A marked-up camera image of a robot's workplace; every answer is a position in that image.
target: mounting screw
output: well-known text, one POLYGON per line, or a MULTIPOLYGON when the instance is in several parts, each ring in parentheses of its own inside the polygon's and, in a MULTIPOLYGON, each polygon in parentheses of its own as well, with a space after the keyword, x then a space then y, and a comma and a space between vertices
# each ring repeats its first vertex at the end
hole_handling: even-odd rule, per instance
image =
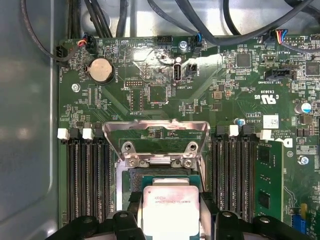
POLYGON ((268 218, 266 218, 266 217, 261 217, 261 218, 260 218, 260 221, 263 222, 263 223, 265 223, 265 224, 270 223, 270 220, 269 220, 268 218))
POLYGON ((78 93, 80 91, 80 85, 78 83, 74 83, 74 84, 72 84, 71 89, 75 93, 78 93))
POLYGON ((129 166, 130 167, 136 167, 137 166, 137 161, 134 158, 129 159, 129 166))
POLYGON ((224 211, 222 215, 225 216, 226 218, 230 218, 232 216, 232 214, 228 211, 224 211))
POLYGON ((300 156, 298 163, 300 165, 307 165, 309 163, 309 158, 306 156, 300 156))
POLYGON ((182 164, 186 169, 189 169, 192 167, 193 161, 191 159, 185 159, 183 160, 182 164))
POLYGON ((92 219, 90 219, 90 218, 86 218, 85 220, 83 220, 84 224, 89 224, 91 222, 92 222, 92 219))
POLYGON ((188 48, 188 43, 186 41, 179 42, 179 49, 186 50, 188 48))

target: black cable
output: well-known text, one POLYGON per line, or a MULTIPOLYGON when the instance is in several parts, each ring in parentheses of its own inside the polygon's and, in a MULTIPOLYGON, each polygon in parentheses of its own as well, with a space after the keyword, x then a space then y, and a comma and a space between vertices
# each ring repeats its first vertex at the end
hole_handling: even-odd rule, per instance
POLYGON ((126 30, 127 23, 127 15, 128 15, 128 1, 120 0, 120 15, 118 25, 116 26, 115 36, 117 38, 123 38, 126 30))
POLYGON ((253 32, 235 36, 235 37, 226 37, 226 38, 217 38, 214 37, 204 23, 201 21, 199 16, 196 14, 195 10, 191 6, 189 0, 175 0, 178 4, 179 8, 182 10, 183 14, 188 18, 188 20, 198 29, 198 31, 203 35, 203 37, 213 45, 220 45, 220 46, 228 46, 228 45, 236 45, 248 41, 250 39, 256 38, 265 34, 266 32, 276 29, 279 26, 283 25, 290 19, 292 19, 295 15, 297 15, 304 7, 312 3, 314 0, 304 0, 299 4, 299 6, 295 7, 291 11, 289 11, 284 16, 280 17, 279 19, 273 21, 272 23, 255 30, 253 32))
POLYGON ((74 37, 74 29, 73 29, 73 18, 72 18, 72 14, 73 14, 73 0, 68 0, 68 23, 67 23, 67 38, 68 39, 72 39, 74 37))
POLYGON ((81 38, 79 0, 73 0, 72 19, 73 19, 73 37, 75 39, 79 39, 81 38))
POLYGON ((51 54, 48 50, 45 49, 45 47, 41 44, 41 42, 39 41, 39 39, 37 38, 35 31, 33 30, 31 23, 30 23, 30 19, 28 16, 28 12, 27 12, 27 3, 26 0, 20 0, 20 10, 22 13, 22 18, 23 18, 23 22, 24 25, 28 31, 28 33, 30 34, 30 37, 32 38, 32 40, 34 41, 34 43, 36 44, 36 46, 48 57, 58 61, 58 62, 67 62, 69 61, 78 51, 79 47, 76 46, 74 47, 71 52, 66 56, 66 57, 58 57, 55 56, 53 54, 51 54))
MULTIPOLYGON (((301 1, 300 0, 284 0, 286 4, 288 4, 290 7, 295 8, 297 7, 301 1)), ((320 25, 320 10, 312 5, 306 6, 302 12, 309 14, 311 17, 313 17, 318 24, 320 25)))
POLYGON ((197 31, 192 30, 191 28, 183 25, 182 23, 178 22, 174 18, 170 17, 168 14, 166 14, 155 2, 154 0, 147 0, 152 10, 158 14, 161 18, 168 21, 169 23, 177 26, 178 28, 186 31, 187 33, 190 33, 191 35, 197 35, 197 31))
POLYGON ((281 43, 282 46, 286 47, 287 49, 296 51, 298 53, 302 53, 302 54, 314 54, 314 53, 320 53, 320 48, 316 48, 316 49, 303 49, 303 48, 299 48, 297 46, 291 46, 285 42, 281 43))
POLYGON ((102 26, 99 22, 99 19, 96 15, 96 12, 94 11, 93 6, 91 5, 91 2, 89 0, 84 0, 84 3, 86 5, 86 8, 88 9, 88 12, 90 14, 91 20, 93 22, 93 25, 95 27, 96 33, 98 34, 99 38, 105 38, 104 31, 102 30, 102 26))
POLYGON ((91 0, 91 4, 92 4, 93 10, 94 10, 96 16, 98 17, 98 19, 100 21, 100 24, 102 26, 102 30, 104 31, 105 36, 107 38, 112 38, 112 34, 111 34, 110 28, 108 26, 106 17, 104 15, 104 13, 102 12, 102 9, 101 9, 98 1, 91 0))
POLYGON ((231 33, 233 35, 241 35, 241 33, 238 31, 238 29, 234 25, 234 22, 231 19, 229 0, 223 0, 223 16, 225 23, 228 26, 231 33))

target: blue connector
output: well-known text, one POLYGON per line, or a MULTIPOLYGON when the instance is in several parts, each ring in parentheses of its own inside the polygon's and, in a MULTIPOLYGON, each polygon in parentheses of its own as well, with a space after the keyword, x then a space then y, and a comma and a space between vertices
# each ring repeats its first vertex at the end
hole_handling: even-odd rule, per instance
POLYGON ((303 220, 301 215, 292 215, 291 226, 299 232, 306 234, 306 220, 303 220))

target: motherboard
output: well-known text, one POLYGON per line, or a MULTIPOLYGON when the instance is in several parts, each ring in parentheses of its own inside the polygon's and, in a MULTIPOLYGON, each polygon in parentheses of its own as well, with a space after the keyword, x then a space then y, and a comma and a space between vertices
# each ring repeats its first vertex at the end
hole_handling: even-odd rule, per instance
MULTIPOLYGON (((60 227, 126 209, 145 176, 198 175, 221 210, 320 238, 318 53, 263 37, 215 47, 201 35, 87 39, 59 68, 60 227)), ((316 48, 320 36, 284 41, 316 48)))

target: internal usb port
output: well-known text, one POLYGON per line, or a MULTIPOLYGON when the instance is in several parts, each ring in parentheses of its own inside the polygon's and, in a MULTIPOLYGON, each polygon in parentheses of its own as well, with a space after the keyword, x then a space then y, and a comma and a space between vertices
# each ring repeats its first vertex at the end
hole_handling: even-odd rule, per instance
POLYGON ((181 64, 175 63, 173 65, 173 80, 180 81, 182 77, 181 75, 182 75, 181 64))

